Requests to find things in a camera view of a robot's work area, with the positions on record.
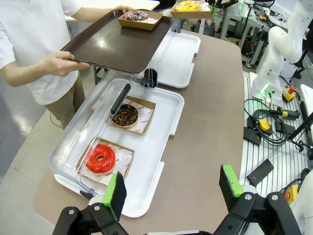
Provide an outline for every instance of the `hand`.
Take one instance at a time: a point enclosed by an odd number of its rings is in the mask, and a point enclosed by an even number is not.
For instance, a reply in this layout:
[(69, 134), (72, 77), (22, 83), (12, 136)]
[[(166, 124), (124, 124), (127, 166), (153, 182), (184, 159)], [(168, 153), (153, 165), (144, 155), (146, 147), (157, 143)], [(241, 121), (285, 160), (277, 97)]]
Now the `hand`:
[(47, 56), (39, 64), (46, 74), (60, 77), (66, 77), (72, 71), (89, 68), (87, 63), (68, 61), (69, 59), (73, 60), (74, 55), (68, 51), (58, 51)]
[(128, 11), (130, 11), (130, 10), (133, 10), (133, 8), (130, 7), (130, 6), (119, 5), (119, 6), (117, 6), (116, 8), (114, 8), (114, 10), (122, 10), (123, 13), (126, 13), (126, 12), (128, 12)]

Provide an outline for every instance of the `white t-shirt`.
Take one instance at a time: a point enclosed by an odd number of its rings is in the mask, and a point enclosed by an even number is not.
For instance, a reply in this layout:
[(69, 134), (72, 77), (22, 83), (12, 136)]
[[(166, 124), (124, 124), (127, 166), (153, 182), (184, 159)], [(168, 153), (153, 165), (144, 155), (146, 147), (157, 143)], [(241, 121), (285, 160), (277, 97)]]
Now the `white t-shirt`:
[[(75, 14), (77, 0), (0, 0), (0, 70), (16, 61), (24, 67), (61, 50), (69, 41), (64, 14)], [(37, 103), (53, 103), (73, 86), (78, 71), (46, 75), (29, 83)]]

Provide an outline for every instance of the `khaki pants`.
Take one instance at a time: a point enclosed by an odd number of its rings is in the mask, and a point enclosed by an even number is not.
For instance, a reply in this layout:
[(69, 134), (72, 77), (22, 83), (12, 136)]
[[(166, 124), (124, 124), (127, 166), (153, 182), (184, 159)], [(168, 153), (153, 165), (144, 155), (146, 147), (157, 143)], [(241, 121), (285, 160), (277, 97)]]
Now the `khaki pants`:
[(61, 99), (47, 104), (45, 107), (61, 122), (64, 130), (84, 101), (82, 78), (78, 73), (77, 80), (72, 88)]

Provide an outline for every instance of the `red icing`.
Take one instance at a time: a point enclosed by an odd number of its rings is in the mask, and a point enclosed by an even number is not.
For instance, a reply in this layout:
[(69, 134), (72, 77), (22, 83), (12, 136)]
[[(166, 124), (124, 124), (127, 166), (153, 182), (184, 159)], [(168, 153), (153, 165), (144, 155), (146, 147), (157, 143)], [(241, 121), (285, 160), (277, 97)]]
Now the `red icing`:
[(105, 144), (98, 144), (92, 153), (87, 168), (93, 173), (104, 174), (113, 169), (115, 165), (115, 153), (111, 147)]

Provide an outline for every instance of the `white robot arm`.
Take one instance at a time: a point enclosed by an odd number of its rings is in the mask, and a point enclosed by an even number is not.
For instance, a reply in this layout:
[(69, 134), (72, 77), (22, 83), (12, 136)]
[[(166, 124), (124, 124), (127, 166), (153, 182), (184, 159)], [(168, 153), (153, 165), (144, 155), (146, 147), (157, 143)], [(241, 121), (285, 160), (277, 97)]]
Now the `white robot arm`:
[(296, 63), (302, 56), (304, 33), (313, 19), (313, 0), (298, 0), (288, 21), (288, 33), (280, 27), (273, 27), (268, 33), (268, 51), (261, 59), (258, 75), (252, 83), (254, 97), (282, 99), (279, 74), (284, 65), (284, 58)]

